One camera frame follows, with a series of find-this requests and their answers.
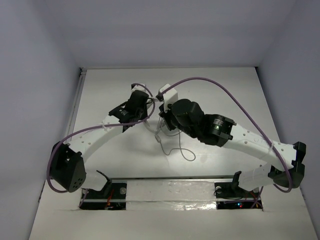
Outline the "white over-ear headphones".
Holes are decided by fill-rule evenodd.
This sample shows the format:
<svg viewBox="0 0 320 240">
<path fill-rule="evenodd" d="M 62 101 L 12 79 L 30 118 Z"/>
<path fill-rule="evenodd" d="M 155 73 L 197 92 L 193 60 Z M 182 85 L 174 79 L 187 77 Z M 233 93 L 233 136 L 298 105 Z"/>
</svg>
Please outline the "white over-ear headphones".
<svg viewBox="0 0 320 240">
<path fill-rule="evenodd" d="M 152 122 L 149 122 L 146 120 L 143 122 L 143 125 L 149 132 L 151 132 L 154 135 L 157 135 L 162 130 L 162 128 L 164 126 L 164 119 L 162 117 L 159 117 L 156 125 L 153 125 Z"/>
</svg>

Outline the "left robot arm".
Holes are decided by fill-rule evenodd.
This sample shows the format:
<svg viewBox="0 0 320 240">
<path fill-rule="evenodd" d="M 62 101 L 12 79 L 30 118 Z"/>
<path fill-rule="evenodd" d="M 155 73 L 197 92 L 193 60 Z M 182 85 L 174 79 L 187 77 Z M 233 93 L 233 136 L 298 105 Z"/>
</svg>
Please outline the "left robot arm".
<svg viewBox="0 0 320 240">
<path fill-rule="evenodd" d="M 99 170 L 86 171 L 85 163 L 109 140 L 144 120 L 148 116 L 150 101 L 146 92 L 134 90 L 130 98 L 112 109 L 95 129 L 68 143 L 58 142 L 50 156 L 48 179 L 55 180 L 69 193 L 89 189 L 100 197 L 108 196 L 112 180 Z"/>
</svg>

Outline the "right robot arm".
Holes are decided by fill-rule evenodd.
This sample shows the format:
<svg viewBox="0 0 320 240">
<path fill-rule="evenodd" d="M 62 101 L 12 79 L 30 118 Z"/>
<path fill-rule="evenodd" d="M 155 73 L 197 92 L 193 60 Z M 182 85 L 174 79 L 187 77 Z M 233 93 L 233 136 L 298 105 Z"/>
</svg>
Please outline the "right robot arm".
<svg viewBox="0 0 320 240">
<path fill-rule="evenodd" d="M 254 170 L 234 174 L 228 189 L 235 196 L 267 185 L 296 189 L 304 179 L 307 146 L 303 142 L 266 141 L 228 117 L 205 114 L 198 103 L 188 99 L 180 99 L 168 109 L 162 104 L 159 110 L 170 131 L 178 129 L 206 145 L 239 151 L 265 162 Z"/>
</svg>

